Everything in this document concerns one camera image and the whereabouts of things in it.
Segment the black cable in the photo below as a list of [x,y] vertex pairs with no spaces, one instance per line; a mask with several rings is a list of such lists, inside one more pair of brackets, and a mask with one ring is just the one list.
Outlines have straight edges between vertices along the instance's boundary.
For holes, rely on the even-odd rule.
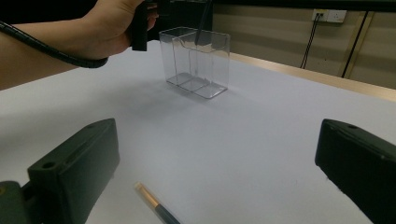
[[368,14],[369,14],[369,11],[366,11],[364,13],[363,21],[361,22],[361,27],[359,28],[358,34],[356,35],[355,42],[353,42],[352,50],[349,52],[349,56],[346,61],[346,66],[344,67],[343,75],[341,75],[341,77],[346,76],[347,68],[349,67],[349,63],[350,63],[350,60],[352,59],[352,55],[353,55],[353,52],[355,51],[356,45],[358,44],[358,40],[361,35],[361,30],[363,29],[363,26],[364,26],[364,23],[366,22]]
[[63,52],[60,52],[59,50],[57,50],[53,47],[46,45],[45,43],[26,34],[24,31],[14,27],[10,24],[7,24],[3,21],[0,21],[0,31],[18,39],[22,43],[24,43],[34,49],[37,49],[43,53],[48,54],[49,56],[51,56],[53,58],[59,59],[66,63],[71,63],[75,66],[86,67],[86,68],[98,68],[98,67],[105,65],[108,60],[108,58],[104,58],[104,59],[100,59],[100,60],[86,60],[86,59],[75,58],[75,57],[65,54]]
[[305,68],[305,66],[306,66],[306,61],[308,60],[309,50],[311,49],[312,41],[314,39],[315,31],[317,30],[317,26],[318,26],[320,17],[322,17],[322,14],[319,14],[319,13],[317,13],[317,15],[315,16],[314,23],[313,23],[312,29],[311,29],[311,36],[309,37],[308,45],[306,46],[305,54],[303,57],[303,61],[301,62],[300,68]]

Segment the screw hole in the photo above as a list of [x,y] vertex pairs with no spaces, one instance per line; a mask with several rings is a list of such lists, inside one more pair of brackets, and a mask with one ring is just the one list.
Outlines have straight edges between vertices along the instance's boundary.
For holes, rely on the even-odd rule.
[[0,195],[6,192],[6,187],[0,187]]
[[55,165],[55,162],[50,161],[50,162],[45,163],[42,167],[44,169],[49,169],[49,168],[53,167],[54,165]]

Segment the black handle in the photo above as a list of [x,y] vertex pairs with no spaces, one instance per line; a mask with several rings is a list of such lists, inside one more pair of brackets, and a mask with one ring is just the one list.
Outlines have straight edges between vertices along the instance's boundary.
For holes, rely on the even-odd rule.
[[148,5],[141,3],[134,12],[131,26],[132,50],[148,50]]

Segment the pencil tip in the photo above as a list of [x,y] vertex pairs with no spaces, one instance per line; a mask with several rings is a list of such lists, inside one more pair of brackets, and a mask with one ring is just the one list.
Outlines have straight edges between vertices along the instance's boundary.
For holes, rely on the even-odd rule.
[[142,185],[142,183],[140,183],[140,182],[136,182],[135,184],[134,184],[134,188],[135,189],[141,189],[143,187],[143,185]]

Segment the black device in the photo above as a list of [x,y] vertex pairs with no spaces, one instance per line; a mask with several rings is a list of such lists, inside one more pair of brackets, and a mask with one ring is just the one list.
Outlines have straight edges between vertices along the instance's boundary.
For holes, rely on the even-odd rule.
[[23,187],[0,182],[0,223],[85,223],[119,162],[115,120],[87,125],[30,166]]
[[132,50],[147,51],[148,43],[148,4],[157,4],[157,13],[160,17],[167,17],[170,14],[170,0],[145,0],[134,12],[130,30]]
[[355,125],[325,119],[315,163],[374,224],[396,223],[396,146]]

